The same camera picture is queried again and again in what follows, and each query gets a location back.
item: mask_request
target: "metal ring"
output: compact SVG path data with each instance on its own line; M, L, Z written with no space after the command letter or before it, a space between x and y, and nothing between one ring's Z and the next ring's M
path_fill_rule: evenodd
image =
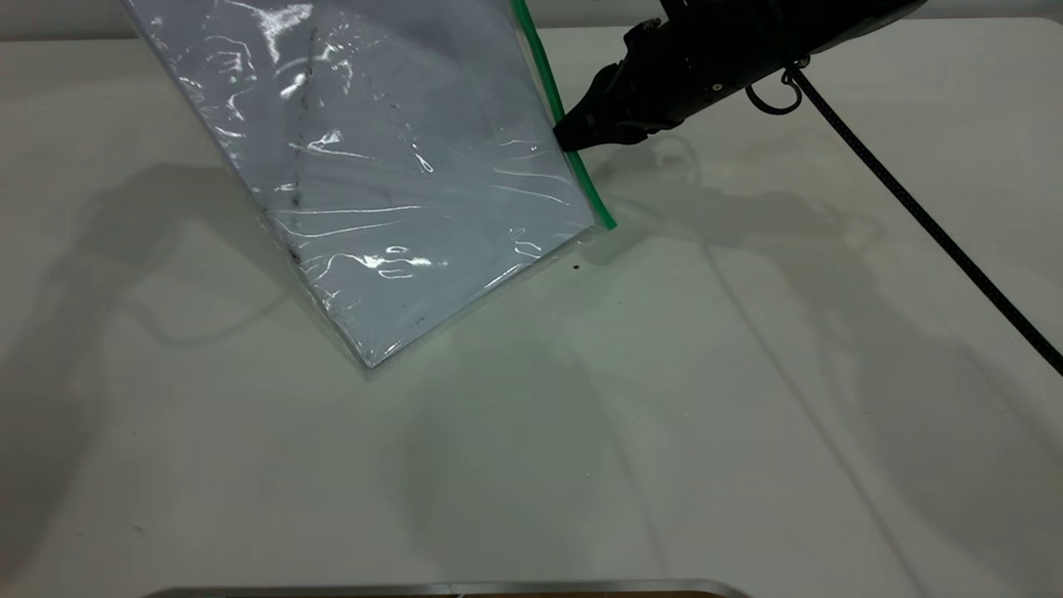
M761 112L774 116L786 116L791 112L800 107L800 103L805 99L805 93L803 93L800 87L798 87L797 84L794 83L793 76L790 75L789 68L782 71L782 84L790 86L790 88L794 90L794 93L797 95L797 100L794 101L793 104L787 107L775 107L765 102L764 100L760 99L760 96L758 96L757 92L754 91L753 85L749 85L745 88L745 95L749 97L749 101L753 102L753 105L760 108Z

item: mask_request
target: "white table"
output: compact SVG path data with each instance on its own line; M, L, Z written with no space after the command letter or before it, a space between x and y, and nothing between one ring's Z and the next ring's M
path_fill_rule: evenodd
M622 33L543 32L570 105ZM1061 55L904 22L808 69L1057 344ZM366 379L138 41L0 81L3 598L1063 591L1063 383L810 106L585 152L621 226Z

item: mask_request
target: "clear plastic bag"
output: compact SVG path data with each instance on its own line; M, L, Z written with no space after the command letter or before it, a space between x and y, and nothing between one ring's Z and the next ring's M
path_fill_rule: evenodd
M509 2L124 2L369 368L608 218Z

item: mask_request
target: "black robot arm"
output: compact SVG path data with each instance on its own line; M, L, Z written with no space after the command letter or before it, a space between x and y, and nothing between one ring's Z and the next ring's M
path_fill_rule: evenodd
M661 0L624 36L554 132L566 151L631 144L800 58L884 27L926 0Z

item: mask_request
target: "white wall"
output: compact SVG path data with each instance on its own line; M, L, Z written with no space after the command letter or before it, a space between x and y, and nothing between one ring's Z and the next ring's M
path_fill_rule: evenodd
M658 0L528 0L543 27L634 24L661 13ZM1060 0L930 0L924 17L1063 16ZM118 0L0 0L0 39L133 35Z

